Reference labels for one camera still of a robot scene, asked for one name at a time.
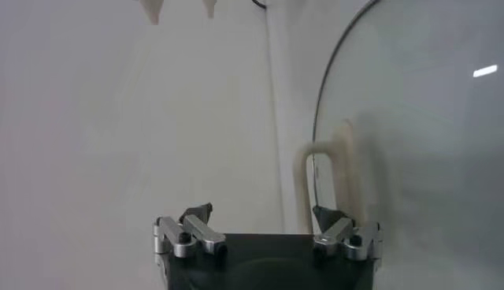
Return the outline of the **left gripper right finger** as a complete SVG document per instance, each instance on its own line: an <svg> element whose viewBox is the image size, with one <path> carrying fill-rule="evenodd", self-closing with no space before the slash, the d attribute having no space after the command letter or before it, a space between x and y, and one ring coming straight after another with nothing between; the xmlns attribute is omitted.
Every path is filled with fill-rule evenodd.
<svg viewBox="0 0 504 290"><path fill-rule="evenodd" d="M341 210L322 206L315 206L313 214L321 230L313 236L313 255L317 262L338 254L355 262L382 259L383 237L378 222L367 221L357 226L357 222Z"/></svg>

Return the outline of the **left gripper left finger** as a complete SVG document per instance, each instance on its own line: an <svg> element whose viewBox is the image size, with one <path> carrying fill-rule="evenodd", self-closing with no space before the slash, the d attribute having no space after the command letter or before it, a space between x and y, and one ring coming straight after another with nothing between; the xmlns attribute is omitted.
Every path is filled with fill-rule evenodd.
<svg viewBox="0 0 504 290"><path fill-rule="evenodd" d="M190 258L200 247L206 254L221 257L228 252L226 236L208 226L213 205L187 208L178 220L158 217L153 223L156 255L172 253L176 258Z"/></svg>

